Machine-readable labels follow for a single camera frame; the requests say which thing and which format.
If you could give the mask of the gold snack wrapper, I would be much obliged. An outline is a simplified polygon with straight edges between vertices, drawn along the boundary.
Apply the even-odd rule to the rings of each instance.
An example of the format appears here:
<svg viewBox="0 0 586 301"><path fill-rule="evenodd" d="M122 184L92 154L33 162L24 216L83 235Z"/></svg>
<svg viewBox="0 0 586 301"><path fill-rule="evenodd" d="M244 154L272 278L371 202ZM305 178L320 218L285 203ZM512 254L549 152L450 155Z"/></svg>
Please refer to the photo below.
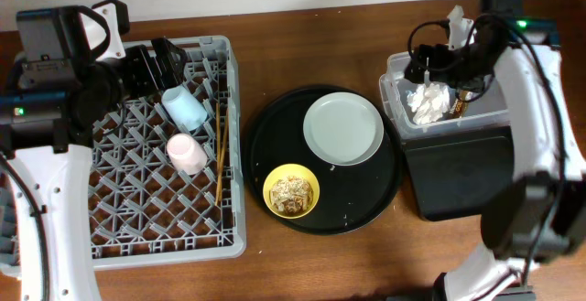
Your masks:
<svg viewBox="0 0 586 301"><path fill-rule="evenodd" d="M468 101L474 96L473 92L470 91L458 91L456 92L456 99L454 104L450 108L450 118L459 119L464 116L468 109Z"/></svg>

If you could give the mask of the white tissue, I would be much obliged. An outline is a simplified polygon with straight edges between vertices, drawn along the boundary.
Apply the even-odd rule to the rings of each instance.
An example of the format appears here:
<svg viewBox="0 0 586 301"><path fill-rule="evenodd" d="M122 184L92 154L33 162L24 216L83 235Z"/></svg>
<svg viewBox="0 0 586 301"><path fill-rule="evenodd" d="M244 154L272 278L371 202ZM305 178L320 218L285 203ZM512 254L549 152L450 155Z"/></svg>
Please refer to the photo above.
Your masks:
<svg viewBox="0 0 586 301"><path fill-rule="evenodd" d="M450 109L449 87L436 82L419 84L407 95L407 105L414 114L414 124L435 123Z"/></svg>

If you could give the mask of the light blue cup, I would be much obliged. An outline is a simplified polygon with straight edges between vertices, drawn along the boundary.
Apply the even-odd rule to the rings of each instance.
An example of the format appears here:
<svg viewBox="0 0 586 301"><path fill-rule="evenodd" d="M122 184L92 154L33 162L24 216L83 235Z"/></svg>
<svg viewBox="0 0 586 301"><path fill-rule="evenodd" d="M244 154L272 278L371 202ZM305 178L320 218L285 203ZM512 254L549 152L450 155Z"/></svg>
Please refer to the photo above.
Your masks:
<svg viewBox="0 0 586 301"><path fill-rule="evenodd" d="M165 90L161 101L174 123L188 131L196 130L208 118L204 106L184 86Z"/></svg>

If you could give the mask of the wooden chopstick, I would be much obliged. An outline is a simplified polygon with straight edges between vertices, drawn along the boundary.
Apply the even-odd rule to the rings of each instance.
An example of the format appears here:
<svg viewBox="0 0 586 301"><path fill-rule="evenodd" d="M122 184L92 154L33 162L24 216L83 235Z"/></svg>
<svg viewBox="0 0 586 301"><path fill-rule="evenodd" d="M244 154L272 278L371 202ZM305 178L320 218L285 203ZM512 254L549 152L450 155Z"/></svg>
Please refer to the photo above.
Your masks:
<svg viewBox="0 0 586 301"><path fill-rule="evenodd" d="M225 112L225 119L224 119L224 128L222 132L222 143L221 143L221 153L220 153L220 161L219 161L219 170L218 170L218 183L216 189L216 206L220 207L222 202L222 176L223 176L223 168L224 168L224 159L225 159L225 152L227 147L228 141L228 134L229 134L229 116L230 111L229 108L226 108Z"/></svg>
<svg viewBox="0 0 586 301"><path fill-rule="evenodd" d="M215 205L218 206L220 203L220 156L221 156L221 113L220 113L220 102L219 100L216 102L215 105L215 122L216 122L216 190L215 190Z"/></svg>

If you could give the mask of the pink cup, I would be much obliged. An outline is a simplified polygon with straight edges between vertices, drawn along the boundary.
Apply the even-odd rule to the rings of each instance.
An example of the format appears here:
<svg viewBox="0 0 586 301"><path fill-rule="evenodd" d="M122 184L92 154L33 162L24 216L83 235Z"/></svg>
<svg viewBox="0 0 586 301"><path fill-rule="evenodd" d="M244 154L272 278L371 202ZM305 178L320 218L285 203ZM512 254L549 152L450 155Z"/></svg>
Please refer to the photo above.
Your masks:
<svg viewBox="0 0 586 301"><path fill-rule="evenodd" d="M189 134L175 134L167 142L166 150L172 165L177 171L189 176L201 172L208 157L202 146Z"/></svg>

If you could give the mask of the white round plate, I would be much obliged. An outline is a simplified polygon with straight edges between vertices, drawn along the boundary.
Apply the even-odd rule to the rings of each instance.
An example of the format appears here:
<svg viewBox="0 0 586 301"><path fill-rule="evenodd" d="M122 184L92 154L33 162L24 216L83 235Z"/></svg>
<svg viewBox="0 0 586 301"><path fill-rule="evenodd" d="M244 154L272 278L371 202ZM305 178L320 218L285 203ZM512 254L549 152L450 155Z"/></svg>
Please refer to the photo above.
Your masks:
<svg viewBox="0 0 586 301"><path fill-rule="evenodd" d="M337 91L316 100L303 119L303 135L314 155L335 166L354 166L372 157L384 139L383 119L355 93Z"/></svg>

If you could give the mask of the yellow bowl with food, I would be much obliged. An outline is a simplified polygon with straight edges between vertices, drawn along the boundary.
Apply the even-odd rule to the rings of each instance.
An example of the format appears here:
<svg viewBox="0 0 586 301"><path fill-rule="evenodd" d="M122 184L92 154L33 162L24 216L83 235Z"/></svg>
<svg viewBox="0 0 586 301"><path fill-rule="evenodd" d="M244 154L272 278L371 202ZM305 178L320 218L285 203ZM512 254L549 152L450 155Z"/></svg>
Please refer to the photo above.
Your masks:
<svg viewBox="0 0 586 301"><path fill-rule="evenodd" d="M273 169L263 183L263 200L268 209L283 219L299 219L318 204L320 184L304 166L285 164Z"/></svg>

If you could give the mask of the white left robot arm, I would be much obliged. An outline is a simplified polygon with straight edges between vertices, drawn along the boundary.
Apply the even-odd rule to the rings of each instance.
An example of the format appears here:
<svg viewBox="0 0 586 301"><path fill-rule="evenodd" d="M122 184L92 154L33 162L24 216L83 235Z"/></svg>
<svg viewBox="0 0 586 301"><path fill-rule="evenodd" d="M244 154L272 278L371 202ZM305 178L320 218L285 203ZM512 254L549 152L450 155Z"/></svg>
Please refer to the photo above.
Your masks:
<svg viewBox="0 0 586 301"><path fill-rule="evenodd" d="M125 47L129 15L118 0L21 11L16 24L24 54L1 93L1 168L15 198L21 296L96 300L93 126L180 85L188 56L166 38Z"/></svg>

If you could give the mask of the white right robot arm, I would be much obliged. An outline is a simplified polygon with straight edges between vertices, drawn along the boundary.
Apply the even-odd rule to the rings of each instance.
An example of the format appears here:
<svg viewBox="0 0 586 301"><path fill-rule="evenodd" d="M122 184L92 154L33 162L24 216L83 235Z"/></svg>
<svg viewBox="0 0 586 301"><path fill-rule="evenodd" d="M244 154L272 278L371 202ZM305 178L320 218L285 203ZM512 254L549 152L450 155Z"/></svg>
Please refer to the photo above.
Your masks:
<svg viewBox="0 0 586 301"><path fill-rule="evenodd" d="M436 279L434 300L492 300L585 239L585 160L561 86L556 23L525 16L522 0L480 6L472 22L459 8L441 21L447 44L407 49L408 81L438 81L476 97L497 82L514 145L512 181L482 213L482 243Z"/></svg>

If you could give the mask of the grey plastic dishwasher rack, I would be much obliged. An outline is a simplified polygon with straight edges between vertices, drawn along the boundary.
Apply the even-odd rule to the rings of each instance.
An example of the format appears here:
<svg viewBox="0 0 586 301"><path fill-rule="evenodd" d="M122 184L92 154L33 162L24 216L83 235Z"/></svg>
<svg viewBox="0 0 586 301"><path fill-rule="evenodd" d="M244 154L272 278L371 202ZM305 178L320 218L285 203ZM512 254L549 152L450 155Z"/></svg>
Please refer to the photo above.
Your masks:
<svg viewBox="0 0 586 301"><path fill-rule="evenodd" d="M158 100L129 101L125 116L109 113L96 122L83 194L95 270L235 258L246 248L238 64L230 40L172 42L188 55L184 87L208 113L192 132L208 156L207 166L189 176L171 165L166 142L185 129L172 122ZM230 111L220 207L214 204L218 100L221 132L226 108Z"/></svg>

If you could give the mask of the clear plastic bin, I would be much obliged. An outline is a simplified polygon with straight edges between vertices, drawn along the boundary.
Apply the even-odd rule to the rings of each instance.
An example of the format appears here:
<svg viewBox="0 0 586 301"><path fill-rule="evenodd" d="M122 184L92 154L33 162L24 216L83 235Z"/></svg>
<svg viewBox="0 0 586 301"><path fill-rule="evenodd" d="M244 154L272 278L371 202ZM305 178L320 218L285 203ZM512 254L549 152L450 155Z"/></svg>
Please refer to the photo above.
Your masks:
<svg viewBox="0 0 586 301"><path fill-rule="evenodd" d="M379 79L384 111L394 123L403 142L509 125L504 95L496 81L482 98L468 103L461 117L453 118L452 113L447 111L436 122L415 124L416 114L407 104L407 97L417 91L418 85L404 78L404 70L409 62L407 52L391 55L387 60L386 74ZM448 88L448 92L451 110L457 99L455 90Z"/></svg>

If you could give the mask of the black rectangular tray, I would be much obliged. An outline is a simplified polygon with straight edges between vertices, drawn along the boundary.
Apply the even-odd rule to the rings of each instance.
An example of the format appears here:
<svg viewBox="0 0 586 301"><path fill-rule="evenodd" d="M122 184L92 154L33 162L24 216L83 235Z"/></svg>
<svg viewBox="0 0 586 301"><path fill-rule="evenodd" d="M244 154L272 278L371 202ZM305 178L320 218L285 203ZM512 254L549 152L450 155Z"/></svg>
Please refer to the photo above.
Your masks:
<svg viewBox="0 0 586 301"><path fill-rule="evenodd" d="M480 214L514 170L508 126L407 141L404 154L418 215L428 221Z"/></svg>

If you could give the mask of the round black tray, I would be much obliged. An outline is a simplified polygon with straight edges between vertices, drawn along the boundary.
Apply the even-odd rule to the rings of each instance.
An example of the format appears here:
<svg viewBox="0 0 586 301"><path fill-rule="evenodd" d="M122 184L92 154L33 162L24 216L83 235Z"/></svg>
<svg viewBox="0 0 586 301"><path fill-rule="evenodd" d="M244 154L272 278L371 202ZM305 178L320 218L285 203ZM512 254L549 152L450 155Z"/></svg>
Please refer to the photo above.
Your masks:
<svg viewBox="0 0 586 301"><path fill-rule="evenodd" d="M336 166L309 149L302 124L308 108L320 97L342 87L314 85L289 91L267 105L247 126L244 178L264 205L263 185L275 168L298 164L316 176L320 196L316 207L298 219L266 213L289 228L315 235L357 230L376 219L392 202L403 179L404 159L396 128L384 118L384 138L376 153L355 166Z"/></svg>

